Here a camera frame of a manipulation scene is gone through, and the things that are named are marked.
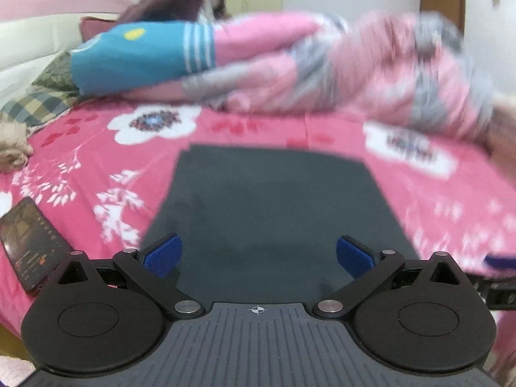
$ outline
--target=black foam pad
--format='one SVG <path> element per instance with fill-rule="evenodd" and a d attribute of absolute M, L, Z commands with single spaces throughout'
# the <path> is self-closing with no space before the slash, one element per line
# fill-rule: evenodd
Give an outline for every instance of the black foam pad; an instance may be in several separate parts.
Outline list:
<path fill-rule="evenodd" d="M 417 258 L 363 164 L 307 152 L 192 146 L 142 246 L 171 231 L 177 288 L 206 307 L 312 306 L 352 280 L 335 254 L 344 234 Z"/>

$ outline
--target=pink bedsheet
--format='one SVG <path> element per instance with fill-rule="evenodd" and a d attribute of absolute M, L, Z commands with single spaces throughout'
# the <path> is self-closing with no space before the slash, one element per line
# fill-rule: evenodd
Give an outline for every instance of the pink bedsheet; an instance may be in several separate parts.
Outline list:
<path fill-rule="evenodd" d="M 467 143 L 426 138 L 335 112 L 245 117 L 198 107 L 92 102 L 30 140 L 23 171 L 0 178 L 0 213 L 25 196 L 78 250 L 111 257 L 137 247 L 190 144 L 279 147 L 362 160 L 421 257 L 450 252 L 468 271 L 489 273 L 488 252 L 516 253 L 516 192 Z M 0 251 L 0 323 L 19 333 L 30 306 Z M 516 349 L 516 314 L 501 316 L 494 349 Z"/>

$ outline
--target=maroon clothing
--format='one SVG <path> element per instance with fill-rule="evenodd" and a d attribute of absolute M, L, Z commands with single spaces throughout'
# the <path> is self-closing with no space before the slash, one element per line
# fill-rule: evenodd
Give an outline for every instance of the maroon clothing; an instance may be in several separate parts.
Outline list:
<path fill-rule="evenodd" d="M 165 20 L 196 22 L 202 4 L 203 0 L 140 0 L 118 18 L 117 24 Z M 225 14 L 224 7 L 218 11 L 219 16 Z"/>

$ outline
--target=plaid pillow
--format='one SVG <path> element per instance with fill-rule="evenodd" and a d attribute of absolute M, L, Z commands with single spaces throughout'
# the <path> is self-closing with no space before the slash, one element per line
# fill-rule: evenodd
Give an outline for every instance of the plaid pillow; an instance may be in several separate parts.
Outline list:
<path fill-rule="evenodd" d="M 40 128 L 67 112 L 79 97 L 74 92 L 38 89 L 11 100 L 0 109 L 0 121 L 25 123 L 28 128 Z"/>
<path fill-rule="evenodd" d="M 33 81 L 33 86 L 61 92 L 76 92 L 79 89 L 72 80 L 71 56 L 68 51 L 59 54 Z"/>

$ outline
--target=white headboard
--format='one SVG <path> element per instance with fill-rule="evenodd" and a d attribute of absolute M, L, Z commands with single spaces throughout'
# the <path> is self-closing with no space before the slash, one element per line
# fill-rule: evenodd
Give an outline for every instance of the white headboard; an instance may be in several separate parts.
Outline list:
<path fill-rule="evenodd" d="M 118 14 L 57 14 L 0 23 L 0 107 L 22 96 L 60 51 L 82 43 L 84 16 L 115 19 Z"/>

